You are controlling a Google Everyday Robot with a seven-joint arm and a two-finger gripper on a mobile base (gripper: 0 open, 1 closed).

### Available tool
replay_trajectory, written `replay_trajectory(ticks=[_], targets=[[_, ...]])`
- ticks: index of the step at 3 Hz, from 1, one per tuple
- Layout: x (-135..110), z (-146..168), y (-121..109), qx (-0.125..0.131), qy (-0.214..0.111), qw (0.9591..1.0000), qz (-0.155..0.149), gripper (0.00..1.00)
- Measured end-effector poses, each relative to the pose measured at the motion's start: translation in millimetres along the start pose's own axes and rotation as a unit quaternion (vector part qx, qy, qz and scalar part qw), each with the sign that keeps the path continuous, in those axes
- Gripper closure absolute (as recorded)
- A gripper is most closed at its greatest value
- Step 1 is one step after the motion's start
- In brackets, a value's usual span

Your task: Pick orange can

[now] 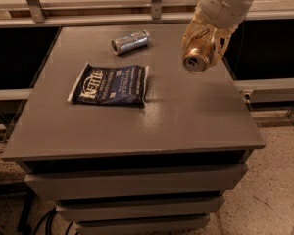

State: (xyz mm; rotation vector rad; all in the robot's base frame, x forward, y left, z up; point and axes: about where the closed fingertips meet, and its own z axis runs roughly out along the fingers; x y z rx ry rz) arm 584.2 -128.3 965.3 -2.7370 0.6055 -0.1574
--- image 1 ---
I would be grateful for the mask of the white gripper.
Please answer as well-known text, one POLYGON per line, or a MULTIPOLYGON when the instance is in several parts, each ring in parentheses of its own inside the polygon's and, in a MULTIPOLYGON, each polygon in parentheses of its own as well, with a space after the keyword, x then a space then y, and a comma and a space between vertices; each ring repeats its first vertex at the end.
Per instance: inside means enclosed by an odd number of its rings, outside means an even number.
POLYGON ((184 53, 197 49, 200 54, 212 51, 212 26, 215 52, 212 65, 224 55, 232 34, 245 18, 253 0, 199 0, 197 11, 183 33, 181 47, 184 53))

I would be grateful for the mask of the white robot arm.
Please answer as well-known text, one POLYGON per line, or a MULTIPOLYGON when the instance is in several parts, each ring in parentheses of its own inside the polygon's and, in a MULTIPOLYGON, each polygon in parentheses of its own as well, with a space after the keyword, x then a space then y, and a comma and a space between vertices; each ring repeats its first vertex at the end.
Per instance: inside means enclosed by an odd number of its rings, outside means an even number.
POLYGON ((231 35, 245 20, 254 0, 199 0, 182 37, 183 65, 202 72, 224 55, 231 35))

